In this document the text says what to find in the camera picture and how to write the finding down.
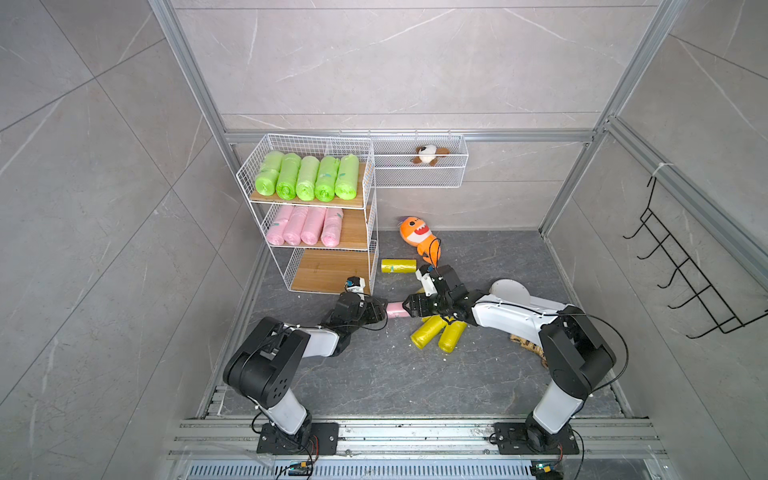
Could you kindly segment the pink roll small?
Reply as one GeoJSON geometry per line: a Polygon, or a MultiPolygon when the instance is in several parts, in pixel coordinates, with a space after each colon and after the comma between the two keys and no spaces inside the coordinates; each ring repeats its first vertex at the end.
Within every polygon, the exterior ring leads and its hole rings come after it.
{"type": "Polygon", "coordinates": [[[282,205],[276,212],[266,233],[270,245],[281,246],[285,243],[284,232],[293,213],[292,205],[282,205]]]}

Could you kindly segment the green roll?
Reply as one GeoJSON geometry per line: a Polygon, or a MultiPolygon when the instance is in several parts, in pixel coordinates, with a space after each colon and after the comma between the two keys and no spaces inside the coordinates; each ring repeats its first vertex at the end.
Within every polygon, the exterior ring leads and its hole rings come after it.
{"type": "Polygon", "coordinates": [[[285,154],[281,159],[280,171],[275,185],[275,191],[282,200],[291,201],[296,197],[301,158],[295,153],[285,154]]]}
{"type": "Polygon", "coordinates": [[[314,195],[317,200],[331,202],[334,199],[339,165],[340,161],[331,156],[325,156],[320,161],[314,184],[314,195]]]}
{"type": "Polygon", "coordinates": [[[275,194],[284,156],[285,154],[280,151],[270,151],[265,155],[259,173],[254,179],[254,188],[258,194],[263,196],[275,194]]]}
{"type": "Polygon", "coordinates": [[[335,195],[342,200],[351,201],[357,197],[357,182],[360,161],[355,155],[341,158],[337,178],[335,180],[335,195]]]}
{"type": "Polygon", "coordinates": [[[306,156],[301,160],[295,187],[296,195],[301,201],[314,200],[319,166],[320,160],[314,156],[306,156]]]}

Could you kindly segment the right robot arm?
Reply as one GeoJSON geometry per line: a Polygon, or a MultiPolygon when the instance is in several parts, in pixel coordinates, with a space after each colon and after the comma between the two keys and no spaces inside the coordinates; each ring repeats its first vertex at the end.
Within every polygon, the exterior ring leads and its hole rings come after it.
{"type": "Polygon", "coordinates": [[[543,359],[551,381],[525,422],[526,440],[538,451],[565,431],[616,363],[593,324],[597,318],[573,304],[535,297],[512,279],[497,280],[487,291],[470,290],[449,265],[424,265],[416,274],[422,291],[399,310],[422,320],[411,335],[418,348],[438,338],[439,348],[451,353],[475,326],[504,332],[543,359]]]}

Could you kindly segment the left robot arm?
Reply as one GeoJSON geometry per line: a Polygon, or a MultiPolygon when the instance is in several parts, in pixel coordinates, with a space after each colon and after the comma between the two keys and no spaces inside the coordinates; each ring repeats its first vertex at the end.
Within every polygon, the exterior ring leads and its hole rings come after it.
{"type": "Polygon", "coordinates": [[[264,317],[228,360],[223,381],[278,431],[299,438],[311,425],[310,412],[291,390],[301,361],[340,355],[353,333],[387,322],[387,306],[387,301],[365,293],[343,292],[316,326],[264,317]]]}

